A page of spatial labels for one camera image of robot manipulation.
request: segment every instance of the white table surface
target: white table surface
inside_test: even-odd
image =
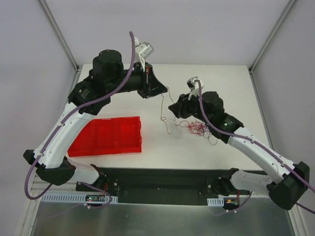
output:
[[[92,64],[84,64],[79,82],[88,76],[90,69]],[[203,91],[217,91],[224,101],[226,112],[243,122],[262,142],[268,143],[246,66],[154,64],[153,69],[156,77],[170,88],[175,102],[180,94],[189,92],[186,81],[198,76],[204,82]],[[163,115],[170,119],[173,115],[167,107],[171,101],[168,94],[165,95]],[[96,116],[96,118],[140,116],[142,153],[72,159],[84,164],[93,163],[99,167],[164,169],[236,167],[243,170],[260,170],[260,167],[244,154],[220,140],[213,146],[206,138],[193,135],[185,128],[176,128],[172,135],[168,135],[165,124],[160,121],[161,100],[161,95],[143,99],[135,91],[115,94],[111,98],[111,103],[103,107]]]

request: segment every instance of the tangled red wire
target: tangled red wire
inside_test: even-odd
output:
[[[173,102],[173,104],[174,104],[174,101],[173,101],[173,99],[172,99],[172,97],[171,97],[171,92],[170,92],[170,90],[169,90],[169,87],[166,87],[166,88],[168,89],[169,98],[170,98],[170,100],[171,100],[171,101]],[[169,135],[171,135],[171,132],[168,130],[168,126],[167,126],[167,123],[166,123],[166,120],[167,120],[167,119],[166,119],[166,117],[164,117],[164,116],[162,115],[162,113],[163,113],[164,95],[163,95],[163,94],[161,94],[161,95],[162,95],[162,103],[161,103],[160,120],[164,122],[164,124],[165,124],[165,126],[166,126],[166,131],[167,131],[167,133],[168,133]],[[211,143],[212,145],[216,145],[216,144],[218,143],[218,141],[216,141],[216,143],[213,144],[213,143],[210,141],[210,137],[212,136],[212,134],[211,134],[211,132],[209,131],[208,127],[207,127],[204,123],[202,123],[202,122],[200,122],[200,121],[197,121],[197,120],[196,120],[196,121],[189,122],[189,121],[187,121],[187,120],[183,120],[183,121],[180,122],[179,124],[174,124],[174,125],[175,125],[175,126],[179,126],[179,127],[181,127],[181,128],[187,128],[191,134],[196,134],[196,135],[199,135],[199,136],[203,136],[204,138],[208,139],[209,143]]]
[[[200,122],[198,120],[191,121],[191,122],[189,122],[188,120],[183,120],[179,124],[175,124],[175,126],[179,126],[181,128],[187,128],[191,134],[196,134],[196,135],[199,135],[199,136],[203,136],[204,138],[208,139],[208,141],[212,145],[216,145],[218,143],[216,141],[216,143],[213,144],[210,141],[209,138],[212,136],[211,132],[209,131],[208,127],[204,123],[202,123],[202,122]]]

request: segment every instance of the red compartment tray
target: red compartment tray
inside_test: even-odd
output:
[[[94,119],[68,150],[69,157],[141,152],[140,117]]]

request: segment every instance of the cable clip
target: cable clip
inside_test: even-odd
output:
[[[196,80],[200,81],[201,89],[203,88],[203,82],[198,78],[198,76],[192,77],[187,81],[187,85],[190,88],[190,94],[188,100],[191,99],[191,96],[199,96],[199,84]]]
[[[34,156],[35,157],[37,157],[37,156],[43,156],[44,154],[43,153],[41,153],[40,151],[36,151],[36,152],[34,152]]]
[[[136,59],[135,62],[141,63],[142,70],[145,71],[145,59],[154,51],[154,48],[150,43],[143,42],[140,43],[139,40],[135,37],[135,52]]]

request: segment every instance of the white cable tie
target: white cable tie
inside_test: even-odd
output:
[[[137,37],[134,38],[134,45],[135,47],[140,45],[139,39]]]
[[[41,153],[40,151],[39,152],[34,152],[34,156],[43,156],[44,154],[43,153]]]

